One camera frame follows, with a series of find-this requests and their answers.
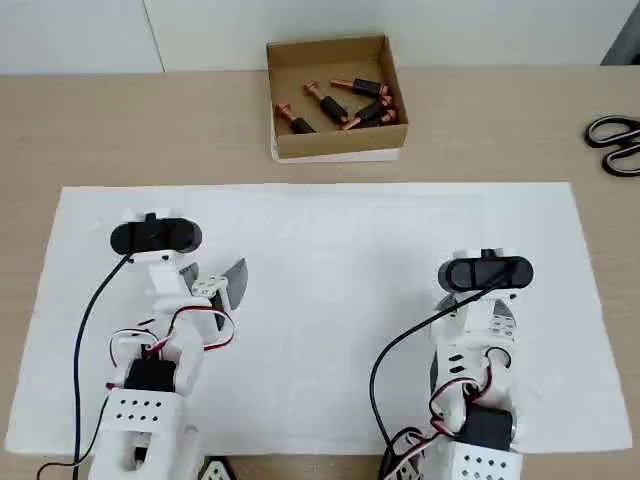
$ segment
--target copper screw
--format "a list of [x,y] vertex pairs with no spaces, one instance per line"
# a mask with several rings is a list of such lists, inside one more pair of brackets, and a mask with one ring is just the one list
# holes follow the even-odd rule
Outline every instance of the copper screw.
[[362,119],[360,117],[353,117],[351,120],[349,120],[347,123],[345,123],[342,126],[342,129],[343,130],[351,130],[353,127],[355,127],[361,121],[362,121]]
[[346,88],[348,90],[353,89],[353,82],[350,82],[349,80],[334,79],[334,80],[331,80],[329,83],[331,84],[332,87]]
[[297,117],[293,114],[293,110],[291,110],[290,103],[279,103],[276,105],[276,113],[281,118],[284,118],[289,123],[293,122]]
[[305,83],[304,91],[307,93],[307,95],[313,95],[314,97],[316,97],[319,102],[321,102],[324,98],[324,95],[322,95],[322,92],[320,91],[320,85],[315,80]]

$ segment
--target wire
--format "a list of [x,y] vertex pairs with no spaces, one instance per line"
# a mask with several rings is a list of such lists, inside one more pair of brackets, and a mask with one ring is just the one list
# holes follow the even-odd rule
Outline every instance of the wire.
[[[120,269],[124,266],[125,263],[129,261],[133,254],[128,253],[124,255],[117,265],[111,270],[109,275],[105,277],[102,283],[98,286],[93,296],[89,300],[87,304],[87,308],[82,315],[82,321],[80,322],[80,327],[78,328],[78,334],[76,335],[76,344],[73,350],[73,396],[75,401],[74,406],[74,415],[75,415],[75,443],[73,447],[73,462],[78,463],[80,460],[80,427],[81,427],[81,412],[80,412],[80,346],[82,345],[82,337],[84,335],[84,330],[87,326],[87,321],[89,320],[89,315],[91,314],[91,310],[95,305],[98,297],[102,291],[106,288],[109,282],[116,276],[116,274],[120,271]],[[78,480],[78,466],[73,466],[73,480]]]
[[111,363],[113,363],[113,366],[116,368],[118,367],[118,363],[116,362],[115,355],[113,354],[113,341],[117,336],[127,334],[127,333],[130,334],[132,337],[135,337],[138,335],[150,337],[151,340],[153,341],[153,343],[150,345],[151,347],[153,347],[154,345],[158,344],[158,342],[160,342],[160,339],[157,337],[157,335],[150,332],[149,330],[145,330],[142,328],[123,328],[120,330],[116,330],[111,334],[111,337],[109,337],[109,357],[111,358]]
[[142,322],[138,322],[138,326],[139,327],[143,327],[143,326],[149,325],[150,323],[153,323],[155,321],[156,321],[155,318],[150,318],[149,320],[143,320]]
[[391,444],[393,448],[385,448],[384,453],[382,454],[382,460],[380,461],[380,466],[378,467],[378,480],[382,480],[385,476],[385,472],[387,472],[391,468],[391,463],[395,458],[398,458],[398,455],[395,452],[395,444],[402,438],[407,437],[406,440],[409,442],[409,435],[417,435],[420,439],[422,439],[422,432],[416,427],[405,427],[400,430],[398,433],[394,435],[391,439]]
[[209,352],[211,350],[218,350],[220,348],[226,347],[227,345],[229,345],[233,339],[235,338],[235,333],[236,333],[236,324],[234,323],[234,321],[231,319],[231,317],[229,316],[229,314],[227,314],[226,312],[222,311],[222,310],[218,310],[217,308],[214,307],[206,307],[206,306],[197,306],[197,305],[191,305],[191,306],[186,306],[186,307],[182,307],[179,308],[178,310],[176,310],[176,312],[173,314],[173,317],[171,318],[171,323],[169,325],[169,333],[168,335],[163,338],[162,340],[158,341],[153,347],[151,347],[149,350],[146,351],[147,354],[151,354],[151,353],[155,353],[155,352],[159,352],[161,351],[165,345],[169,342],[169,340],[171,339],[171,337],[173,336],[173,329],[175,326],[175,322],[176,319],[178,318],[178,316],[182,313],[182,312],[186,312],[186,311],[205,311],[205,312],[211,312],[215,315],[219,315],[221,317],[223,317],[225,320],[228,320],[229,323],[231,323],[232,326],[232,330],[231,330],[231,334],[216,343],[210,343],[210,344],[205,344],[203,345],[203,349],[205,352]]
[[96,430],[95,432],[93,432],[93,438],[91,438],[91,443],[89,443],[89,447],[87,447],[87,451],[84,452],[84,454],[75,462],[71,462],[71,463],[64,463],[64,462],[47,462],[45,464],[43,464],[39,469],[38,472],[36,473],[36,480],[40,480],[40,475],[42,475],[42,472],[49,468],[49,467],[67,467],[67,468],[71,468],[71,467],[78,467],[79,465],[82,464],[82,462],[84,462],[87,457],[89,456],[89,453],[91,453],[91,450],[93,449],[94,444],[96,443],[96,439],[98,438],[98,432],[100,431],[100,424],[102,423],[102,416],[104,415],[104,409],[107,406],[107,400],[109,399],[109,397],[104,399],[104,402],[102,402],[102,408],[100,409],[100,415],[98,415],[98,424],[96,425]]
[[416,427],[406,427],[403,428],[402,430],[400,430],[398,433],[396,433],[396,435],[393,437],[393,439],[391,439],[391,443],[392,445],[395,445],[396,442],[402,438],[403,436],[406,436],[406,440],[408,443],[413,444],[413,440],[412,440],[412,436],[414,438],[417,438],[418,440],[420,440],[420,443],[417,444],[414,448],[421,446],[423,448],[421,449],[417,449],[418,451],[414,452],[413,449],[407,451],[407,453],[405,453],[396,463],[395,467],[390,471],[390,473],[386,473],[387,471],[389,471],[391,469],[390,464],[391,464],[391,458],[392,457],[397,457],[397,455],[395,455],[395,452],[393,451],[393,449],[385,449],[385,452],[382,456],[382,461],[380,462],[380,468],[378,470],[378,479],[379,480],[392,480],[393,475],[395,475],[396,473],[398,473],[398,470],[402,467],[402,464],[404,464],[405,462],[407,462],[411,457],[415,456],[417,453],[419,452],[423,452],[424,450],[426,450],[428,448],[428,446],[440,435],[444,435],[447,436],[449,438],[454,438],[456,435],[458,435],[459,432],[452,432],[451,430],[449,430],[445,425],[443,425],[440,422],[444,421],[444,418],[442,417],[442,415],[436,413],[436,411],[433,408],[433,404],[436,401],[436,399],[441,396],[446,390],[448,390],[449,388],[451,388],[453,385],[457,385],[457,384],[462,384],[462,387],[464,389],[464,387],[468,387],[469,385],[472,386],[472,388],[475,389],[475,391],[471,392],[471,393],[465,393],[463,390],[463,394],[465,395],[465,399],[467,402],[471,403],[471,402],[477,402],[480,398],[482,398],[482,396],[484,396],[484,394],[491,388],[491,383],[492,383],[492,379],[493,379],[493,373],[491,371],[491,358],[489,357],[489,353],[491,353],[494,350],[499,350],[501,352],[503,352],[505,354],[505,356],[507,357],[507,368],[509,368],[509,366],[511,365],[511,355],[509,354],[509,352],[507,352],[504,348],[502,347],[490,347],[488,348],[485,352],[484,352],[484,356],[486,357],[486,359],[489,362],[489,365],[487,366],[486,372],[487,372],[487,379],[485,381],[485,385],[484,387],[482,387],[482,389],[480,389],[479,387],[479,382],[472,377],[458,377],[458,378],[454,378],[449,380],[448,382],[442,384],[434,393],[433,395],[431,395],[431,398],[429,399],[429,413],[431,414],[431,419],[429,421],[429,423],[431,424],[431,426],[436,430],[436,433],[434,435],[432,435],[429,438],[425,438],[422,436],[422,434],[420,433],[420,430],[418,430]]
[[[214,312],[214,314],[219,315],[219,314],[224,314],[223,312]],[[217,343],[211,343],[209,345],[204,345],[204,351],[205,352],[210,352],[211,350],[219,350],[221,348],[226,347],[227,345],[229,345],[233,339],[235,338],[236,335],[236,324],[233,322],[233,320],[231,320],[231,317],[227,314],[224,314],[226,319],[229,321],[229,323],[231,323],[231,335],[229,335],[227,338],[225,338],[224,340],[217,342]]]
[[384,480],[393,480],[393,477],[400,471],[402,466],[409,461],[411,458],[415,457],[417,454],[424,452],[427,448],[429,448],[436,438],[440,436],[440,432],[434,433],[429,438],[425,438],[421,443],[416,445],[415,447],[410,448],[407,453],[405,453],[400,460],[396,463],[395,467],[387,473],[383,478]]
[[371,401],[371,409],[373,410],[373,415],[375,416],[376,423],[378,424],[378,428],[380,429],[380,433],[382,434],[382,438],[384,439],[384,442],[387,444],[388,448],[393,449],[393,444],[391,443],[391,438],[389,437],[389,433],[387,432],[387,429],[384,426],[384,422],[382,421],[382,417],[380,415],[380,411],[378,410],[378,404],[376,402],[376,394],[375,394],[376,375],[378,373],[378,369],[380,368],[380,364],[382,363],[382,360],[384,360],[384,357],[387,356],[387,354],[391,351],[391,349],[393,347],[398,345],[400,342],[405,340],[407,337],[413,335],[414,333],[418,332],[419,330],[422,330],[423,328],[427,327],[428,325],[431,325],[436,320],[438,320],[438,319],[440,319],[440,318],[442,318],[442,317],[444,317],[446,315],[449,315],[452,312],[455,312],[459,308],[462,308],[465,305],[468,305],[469,303],[472,303],[472,302],[475,302],[477,300],[480,300],[482,297],[484,297],[488,293],[490,293],[493,290],[495,290],[496,288],[498,288],[500,286],[500,282],[503,280],[503,278],[505,278],[508,274],[511,274],[512,270],[513,270],[513,264],[511,264],[511,263],[507,264],[507,266],[505,266],[505,268],[503,268],[501,271],[497,272],[492,278],[490,278],[488,280],[487,283],[489,284],[489,286],[487,288],[485,288],[484,290],[481,290],[480,292],[478,292],[478,293],[476,293],[474,295],[471,295],[470,297],[467,297],[466,299],[464,299],[464,300],[462,300],[460,302],[455,303],[454,305],[452,305],[452,306],[450,306],[448,308],[445,308],[444,310],[439,311],[435,315],[432,315],[431,317],[427,318],[426,320],[423,320],[422,322],[418,323],[417,325],[409,328],[408,330],[405,330],[403,333],[401,333],[396,338],[391,340],[391,342],[389,342],[387,344],[387,346],[382,349],[382,352],[380,352],[380,354],[378,355],[378,358],[376,358],[376,361],[373,363],[373,368],[371,369],[371,375],[369,376],[369,400]]
[[220,315],[224,315],[225,318],[229,318],[229,315],[226,312],[223,312],[222,310],[219,310],[215,307],[206,307],[201,305],[187,305],[186,307],[182,307],[176,310],[175,313],[173,314],[173,317],[171,317],[171,323],[169,324],[169,331],[167,332],[167,336],[171,335],[171,332],[173,332],[173,327],[176,323],[178,316],[182,312],[188,312],[188,311],[213,312],[213,313],[218,313]]

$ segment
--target white wall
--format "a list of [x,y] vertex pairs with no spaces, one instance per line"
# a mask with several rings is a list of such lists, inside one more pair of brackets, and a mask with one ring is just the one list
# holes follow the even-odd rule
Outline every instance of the white wall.
[[146,0],[168,70],[264,67],[267,41],[384,31],[400,65],[599,64],[636,0]]
[[[264,68],[268,41],[386,32],[399,65],[598,64],[637,0],[145,0],[167,70]],[[162,70],[143,0],[0,0],[0,73]]]
[[161,71],[141,0],[0,0],[0,73]]

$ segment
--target black and copper bolt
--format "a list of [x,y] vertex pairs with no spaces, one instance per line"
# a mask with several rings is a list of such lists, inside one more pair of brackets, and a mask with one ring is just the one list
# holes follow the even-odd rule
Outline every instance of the black and copper bolt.
[[288,103],[279,103],[276,105],[276,114],[289,122],[289,126],[293,133],[314,133],[315,130],[302,117],[298,117],[291,110]]
[[373,117],[369,120],[364,120],[358,123],[354,128],[370,128],[370,127],[383,127],[389,125],[398,119],[398,114],[395,110],[387,110],[387,112],[380,117]]
[[380,97],[379,100],[374,100],[372,103],[356,112],[353,119],[342,126],[343,130],[350,130],[360,122],[365,120],[371,120],[372,118],[380,117],[393,106],[393,98],[389,96]]
[[353,80],[331,80],[331,85],[338,88],[350,90],[357,95],[365,97],[378,98],[389,95],[389,85],[365,80],[363,78],[354,78]]
[[320,91],[318,82],[311,81],[305,83],[304,91],[307,95],[314,97],[320,104],[320,109],[329,117],[334,123],[338,125],[344,125],[349,121],[349,114],[347,111],[335,101],[333,97],[324,95]]

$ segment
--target black cable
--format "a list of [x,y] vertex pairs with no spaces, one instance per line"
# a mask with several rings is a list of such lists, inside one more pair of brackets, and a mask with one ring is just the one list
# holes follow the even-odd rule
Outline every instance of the black cable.
[[[417,433],[418,435],[422,435],[422,432],[416,427],[405,427],[393,436],[393,438],[391,439],[391,445],[395,446],[396,442],[404,437],[407,433]],[[384,477],[387,476],[387,472],[391,470],[391,466],[393,465],[392,462],[397,457],[398,455],[396,455],[393,447],[387,447],[384,449],[382,459],[380,460],[380,466],[378,467],[378,480],[383,480]]]
[[380,352],[380,355],[378,355],[378,358],[376,358],[376,361],[373,363],[373,368],[371,369],[371,375],[369,376],[369,400],[371,401],[371,409],[373,410],[373,415],[376,417],[376,423],[378,424],[378,428],[380,429],[380,433],[382,434],[382,438],[384,439],[384,442],[386,443],[388,449],[393,450],[393,442],[389,437],[389,433],[387,432],[387,429],[384,426],[384,422],[382,421],[382,417],[380,416],[380,412],[378,411],[378,404],[376,403],[376,394],[375,394],[376,374],[378,373],[378,368],[380,367],[380,364],[382,363],[382,360],[384,359],[384,357],[387,356],[387,354],[389,353],[389,351],[391,351],[393,347],[398,345],[407,337],[413,335],[419,330],[422,330],[424,327],[431,325],[436,320],[446,315],[449,315],[452,312],[455,312],[459,308],[462,308],[465,305],[468,305],[469,303],[475,302],[476,300],[480,300],[482,297],[484,297],[491,291],[498,288],[503,278],[506,277],[508,274],[511,274],[512,270],[513,270],[513,265],[511,263],[507,264],[507,266],[504,269],[496,273],[493,276],[493,278],[490,278],[488,280],[487,283],[489,284],[489,287],[479,291],[474,295],[471,295],[468,298],[465,298],[460,302],[455,303],[454,305],[448,308],[445,308],[444,310],[439,311],[435,315],[427,318],[426,320],[418,323],[417,325],[414,325],[410,329],[405,330],[403,333],[401,333],[396,338],[391,340],[391,342],[389,342],[387,346],[382,349],[382,352]]
[[[82,315],[82,321],[80,322],[80,327],[78,328],[78,334],[76,335],[76,345],[73,350],[73,396],[75,400],[75,444],[73,448],[73,463],[78,464],[80,461],[80,346],[82,344],[82,336],[84,335],[84,330],[87,326],[87,321],[89,320],[89,315],[91,314],[91,310],[95,305],[98,297],[102,293],[102,291],[106,288],[109,282],[116,276],[116,274],[120,271],[120,269],[124,266],[125,263],[129,261],[133,254],[128,253],[123,256],[118,264],[111,270],[111,273],[105,277],[102,283],[98,286],[93,296],[89,300],[87,304],[87,308],[84,311],[84,315]],[[73,466],[73,480],[78,480],[78,466]]]
[[102,423],[102,416],[104,415],[104,409],[107,406],[107,400],[108,397],[104,399],[104,402],[102,403],[102,408],[100,409],[100,415],[98,416],[98,424],[96,425],[96,430],[95,432],[93,432],[93,438],[91,439],[91,443],[89,444],[89,447],[87,448],[87,451],[84,452],[84,455],[82,455],[77,461],[75,462],[71,462],[71,463],[64,463],[64,462],[47,462],[45,464],[43,464],[39,469],[38,469],[38,473],[36,473],[36,480],[40,480],[40,475],[42,475],[42,472],[44,469],[49,468],[49,467],[78,467],[82,462],[84,462],[87,457],[89,456],[89,453],[91,453],[91,450],[93,449],[93,445],[96,443],[96,439],[98,438],[98,431],[100,430],[100,424]]

